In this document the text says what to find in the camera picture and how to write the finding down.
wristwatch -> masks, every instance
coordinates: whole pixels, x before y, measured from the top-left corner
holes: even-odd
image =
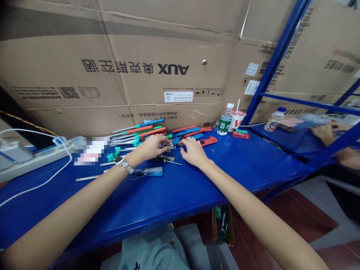
[[[114,162],[116,165],[124,166],[130,174],[132,174],[135,170],[133,167],[129,166],[129,164],[126,162],[126,159],[122,156],[115,158]]]

blue shelf frame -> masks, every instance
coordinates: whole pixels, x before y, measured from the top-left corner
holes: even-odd
[[[259,87],[257,88],[254,97],[247,109],[247,116],[243,120],[243,125],[248,125],[251,121],[252,116],[254,115],[258,105],[261,102],[263,97],[289,101],[293,103],[303,104],[307,106],[317,107],[327,109],[327,113],[332,113],[334,111],[346,113],[346,114],[353,114],[360,116],[360,111],[349,109],[346,107],[340,107],[344,101],[349,98],[350,96],[360,96],[360,94],[354,94],[354,92],[360,87],[360,79],[358,79],[350,88],[349,90],[337,101],[334,105],[324,104],[324,103],[316,103],[301,99],[294,99],[289,97],[282,97],[273,94],[266,94],[266,89],[270,85],[270,82],[281,62],[283,59],[286,50],[298,28],[301,24],[303,17],[305,16],[311,0],[298,0],[294,7],[294,10],[291,13],[291,16],[285,26],[285,29],[280,37],[279,43],[274,51],[273,56],[268,64],[268,68],[266,69],[264,76],[262,77]],[[360,123],[355,125],[345,134],[343,134],[339,139],[337,139],[334,143],[329,145],[323,151],[321,151],[315,158],[313,158],[309,163],[307,163],[310,167],[315,170],[318,170],[322,167],[322,165],[329,160],[334,154],[338,151],[350,146],[354,141],[359,139],[360,134]]]

straw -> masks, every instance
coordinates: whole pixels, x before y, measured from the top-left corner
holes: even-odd
[[[239,104],[240,104],[240,99],[239,99],[239,101],[237,102],[236,112],[239,111]]]

drink cup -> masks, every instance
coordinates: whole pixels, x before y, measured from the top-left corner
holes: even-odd
[[[246,115],[246,112],[233,110],[232,119],[228,131],[232,132],[233,129],[238,128]]]

green label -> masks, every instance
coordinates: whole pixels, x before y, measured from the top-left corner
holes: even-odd
[[[217,127],[217,129],[220,131],[228,131],[230,123],[231,123],[231,120],[230,121],[220,120],[220,123],[219,123],[219,126]]]

